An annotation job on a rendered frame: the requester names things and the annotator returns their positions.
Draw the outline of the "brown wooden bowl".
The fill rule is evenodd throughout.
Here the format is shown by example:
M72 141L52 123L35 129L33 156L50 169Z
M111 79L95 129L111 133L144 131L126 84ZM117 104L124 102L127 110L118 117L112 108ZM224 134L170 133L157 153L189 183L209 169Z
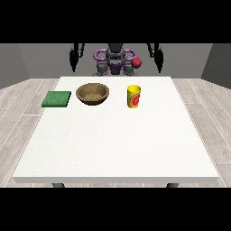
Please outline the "brown wooden bowl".
M77 98L85 105L97 106L109 96L109 88L101 83L87 83L76 90Z

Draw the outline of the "green square pad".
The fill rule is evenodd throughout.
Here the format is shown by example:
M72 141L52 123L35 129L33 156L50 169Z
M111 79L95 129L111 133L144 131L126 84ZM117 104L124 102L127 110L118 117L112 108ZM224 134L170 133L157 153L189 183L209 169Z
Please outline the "green square pad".
M70 95L70 91L48 91L42 101L42 107L66 107Z

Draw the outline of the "small red ball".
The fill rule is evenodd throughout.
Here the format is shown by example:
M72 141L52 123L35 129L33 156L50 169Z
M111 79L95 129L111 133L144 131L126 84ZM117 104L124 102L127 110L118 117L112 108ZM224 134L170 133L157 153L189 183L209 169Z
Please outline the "small red ball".
M132 60L132 66L135 69L138 69L142 65L142 61L139 58L133 58Z

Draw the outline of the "yellow cup with melon print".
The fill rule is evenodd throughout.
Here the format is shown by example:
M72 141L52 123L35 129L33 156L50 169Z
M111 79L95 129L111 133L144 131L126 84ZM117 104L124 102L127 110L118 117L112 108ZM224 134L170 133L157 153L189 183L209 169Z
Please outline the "yellow cup with melon print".
M130 85L127 87L127 105L130 108L137 108L141 94L141 87L138 85Z

